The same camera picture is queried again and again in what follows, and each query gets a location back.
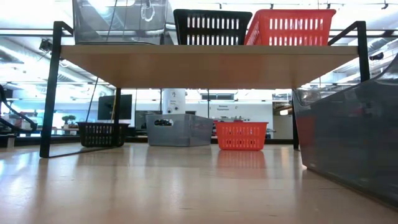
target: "cable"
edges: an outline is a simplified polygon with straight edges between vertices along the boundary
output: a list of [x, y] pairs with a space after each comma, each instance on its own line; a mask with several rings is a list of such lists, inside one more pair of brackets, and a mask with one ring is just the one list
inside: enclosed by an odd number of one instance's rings
[[122, 40], [124, 39], [124, 31], [126, 30], [126, 22], [127, 22], [127, 3], [126, 1], [126, 10], [124, 10], [124, 24], [123, 24], [123, 35], [122, 35]]
[[90, 115], [91, 104], [92, 104], [92, 102], [93, 102], [95, 89], [97, 88], [97, 83], [98, 83], [98, 77], [97, 77], [97, 80], [95, 81], [95, 86], [94, 86], [93, 94], [92, 94], [92, 96], [91, 96], [90, 105], [88, 106], [87, 117], [86, 117], [86, 123], [87, 123], [87, 121], [88, 121], [88, 115]]
[[48, 52], [46, 52], [45, 54], [43, 54], [43, 56], [42, 56], [41, 58], [39, 58], [39, 59], [37, 60], [37, 62], [39, 62], [40, 60], [42, 60], [42, 59], [44, 58], [44, 56], [46, 56], [48, 53], [50, 53], [50, 51], [48, 51]]
[[136, 101], [134, 102], [134, 127], [136, 126], [136, 111], [137, 111], [137, 88], [136, 88]]
[[108, 34], [107, 34], [107, 36], [106, 36], [106, 41], [108, 41], [109, 33], [111, 32], [111, 29], [112, 29], [113, 18], [114, 18], [114, 13], [116, 12], [116, 5], [117, 5], [117, 3], [118, 3], [118, 0], [115, 0], [114, 6], [113, 6], [113, 13], [112, 13], [111, 24], [109, 25]]
[[129, 43], [129, 45], [157, 45], [157, 44], [153, 44], [153, 43], [149, 43], [149, 42], [131, 42]]
[[[142, 3], [140, 4], [139, 10], [140, 10], [140, 12], [142, 11]], [[138, 30], [141, 31], [141, 15], [137, 13], [137, 16], [138, 16], [138, 21], [139, 21], [139, 23], [138, 23]]]
[[113, 106], [112, 106], [112, 114], [111, 114], [111, 121], [110, 121], [110, 123], [112, 123], [112, 120], [113, 120], [114, 107], [115, 107], [115, 105], [116, 105], [116, 92], [115, 92], [115, 95], [114, 95], [114, 98], [113, 98]]

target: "wooden floor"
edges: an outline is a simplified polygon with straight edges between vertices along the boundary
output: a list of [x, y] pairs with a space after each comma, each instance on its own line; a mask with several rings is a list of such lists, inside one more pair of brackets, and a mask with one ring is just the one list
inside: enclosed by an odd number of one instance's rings
[[291, 146], [128, 144], [53, 159], [1, 149], [0, 223], [398, 223], [398, 213], [304, 170]]

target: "basket handle hole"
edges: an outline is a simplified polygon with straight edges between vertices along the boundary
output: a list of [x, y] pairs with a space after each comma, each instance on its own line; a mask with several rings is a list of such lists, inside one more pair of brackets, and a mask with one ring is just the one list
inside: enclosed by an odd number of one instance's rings
[[173, 126], [174, 122], [172, 119], [157, 119], [154, 122], [155, 126]]

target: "table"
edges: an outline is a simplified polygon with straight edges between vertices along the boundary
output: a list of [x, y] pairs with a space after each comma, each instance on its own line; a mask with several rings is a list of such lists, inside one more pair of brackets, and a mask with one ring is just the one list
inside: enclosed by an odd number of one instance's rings
[[[121, 88], [297, 88], [359, 56], [361, 81], [370, 77], [366, 23], [358, 21], [328, 45], [358, 30], [358, 46], [195, 46], [73, 45], [61, 46], [63, 29], [54, 22], [40, 157], [50, 157], [51, 127], [61, 57], [116, 86], [113, 145], [119, 134]], [[298, 138], [294, 148], [298, 147]]]

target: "potted plant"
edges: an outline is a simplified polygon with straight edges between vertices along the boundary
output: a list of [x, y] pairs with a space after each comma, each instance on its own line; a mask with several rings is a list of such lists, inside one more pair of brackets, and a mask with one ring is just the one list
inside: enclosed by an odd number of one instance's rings
[[74, 116], [74, 115], [63, 116], [62, 120], [65, 122], [65, 124], [63, 125], [63, 128], [68, 129], [69, 121], [71, 121], [71, 124], [73, 124], [73, 121], [76, 120], [76, 116]]

